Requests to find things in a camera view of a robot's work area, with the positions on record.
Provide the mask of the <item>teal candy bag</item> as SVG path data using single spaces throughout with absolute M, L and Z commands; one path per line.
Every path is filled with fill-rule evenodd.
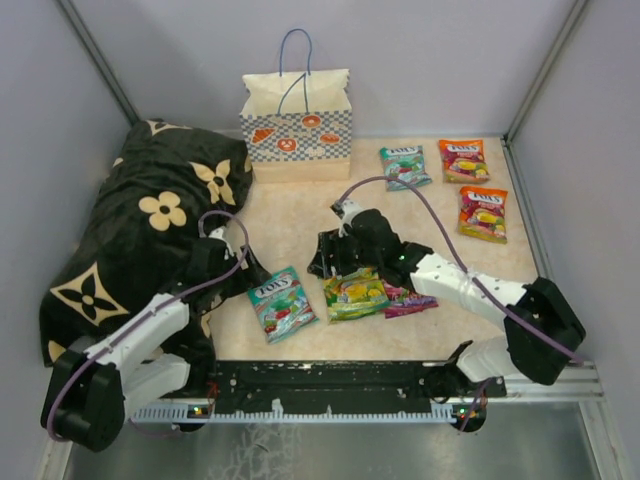
M 268 344 L 282 341 L 318 321 L 293 267 L 274 273 L 251 289 L 248 296 Z
M 421 187 L 432 182 L 426 172 L 426 162 L 422 145 L 387 148 L 379 150 L 384 175 L 387 177 L 386 190 L 399 191 L 407 185 Z

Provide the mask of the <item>checkered paper bag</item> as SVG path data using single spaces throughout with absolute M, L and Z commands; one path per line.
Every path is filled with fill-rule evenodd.
M 257 181 L 291 183 L 346 180 L 352 151 L 350 71 L 308 74 L 310 112 L 276 113 L 288 86 L 304 71 L 247 74 L 248 98 L 240 125 Z

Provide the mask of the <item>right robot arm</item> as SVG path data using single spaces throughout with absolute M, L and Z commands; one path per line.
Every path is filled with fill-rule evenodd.
M 573 361 L 586 331 L 558 286 L 465 270 L 432 248 L 403 241 L 377 209 L 356 213 L 341 227 L 319 233 L 311 274 L 328 279 L 373 269 L 394 287 L 446 300 L 491 322 L 501 335 L 461 345 L 447 370 L 448 387 L 470 395 L 493 377 L 521 374 L 553 385 Z

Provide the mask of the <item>purple candy bag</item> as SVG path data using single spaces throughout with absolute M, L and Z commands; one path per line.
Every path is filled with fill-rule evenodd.
M 392 286 L 386 281 L 383 282 L 383 286 L 390 301 L 389 306 L 384 309 L 386 319 L 419 313 L 439 306 L 433 296 L 416 294 L 406 288 Z

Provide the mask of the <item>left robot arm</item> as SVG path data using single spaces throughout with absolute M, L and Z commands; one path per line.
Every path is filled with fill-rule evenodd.
M 201 394 L 217 368 L 202 318 L 215 303 L 270 277 L 249 245 L 198 240 L 187 265 L 114 333 L 55 361 L 41 413 L 50 438 L 93 452 L 110 446 L 138 410 L 167 394 Z

